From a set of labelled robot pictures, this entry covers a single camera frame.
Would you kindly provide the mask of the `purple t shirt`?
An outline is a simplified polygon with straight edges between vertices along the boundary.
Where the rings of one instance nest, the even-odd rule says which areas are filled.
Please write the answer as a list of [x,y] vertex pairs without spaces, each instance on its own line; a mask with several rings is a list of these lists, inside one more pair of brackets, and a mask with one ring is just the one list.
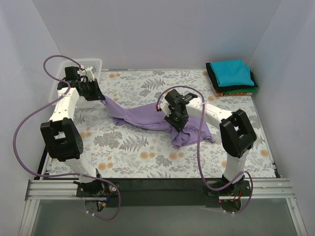
[[164,120],[165,114],[157,112],[154,103],[131,109],[124,109],[109,97],[101,101],[107,109],[109,117],[117,126],[131,124],[151,131],[163,131],[171,134],[171,144],[174,148],[181,148],[196,144],[200,118],[189,116],[189,120],[181,132]]

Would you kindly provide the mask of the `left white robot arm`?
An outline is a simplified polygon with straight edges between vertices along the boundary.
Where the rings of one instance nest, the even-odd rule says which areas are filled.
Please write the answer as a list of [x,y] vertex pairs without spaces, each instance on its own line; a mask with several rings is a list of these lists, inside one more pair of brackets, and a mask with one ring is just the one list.
[[94,77],[94,67],[70,66],[64,70],[65,77],[57,87],[59,101],[49,121],[41,124],[40,131],[50,157],[78,173],[80,183],[89,183],[92,180],[86,176],[100,178],[100,174],[81,156],[84,144],[73,122],[74,112],[80,97],[87,101],[101,101],[105,97]]

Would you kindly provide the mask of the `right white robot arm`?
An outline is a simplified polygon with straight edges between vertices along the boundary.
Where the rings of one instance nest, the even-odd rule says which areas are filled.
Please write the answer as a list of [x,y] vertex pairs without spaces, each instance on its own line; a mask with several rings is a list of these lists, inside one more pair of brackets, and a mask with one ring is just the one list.
[[156,104],[156,110],[165,113],[165,120],[178,132],[182,131],[191,116],[200,118],[199,126],[208,123],[220,131],[221,143],[227,153],[226,168],[216,186],[207,188],[220,191],[244,179],[246,158],[257,139],[256,133],[243,110],[235,112],[220,109],[205,102],[201,93],[180,95],[175,88]]

